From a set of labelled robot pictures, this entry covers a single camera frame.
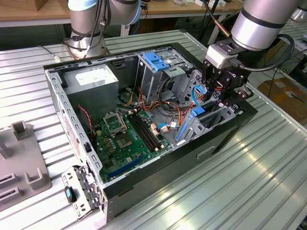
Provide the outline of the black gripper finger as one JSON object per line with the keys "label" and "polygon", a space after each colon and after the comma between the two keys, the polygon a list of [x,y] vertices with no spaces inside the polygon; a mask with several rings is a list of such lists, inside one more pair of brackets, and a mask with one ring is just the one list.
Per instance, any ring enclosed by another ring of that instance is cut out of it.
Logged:
{"label": "black gripper finger", "polygon": [[245,83],[237,88],[236,91],[234,89],[230,90],[226,89],[226,87],[223,87],[220,91],[219,102],[227,107],[230,107],[245,101],[253,95],[254,93],[249,90]]}
{"label": "black gripper finger", "polygon": [[204,98],[211,98],[215,88],[218,86],[217,80],[220,76],[221,71],[205,59],[202,66],[202,82],[205,84],[207,92],[204,95]]}

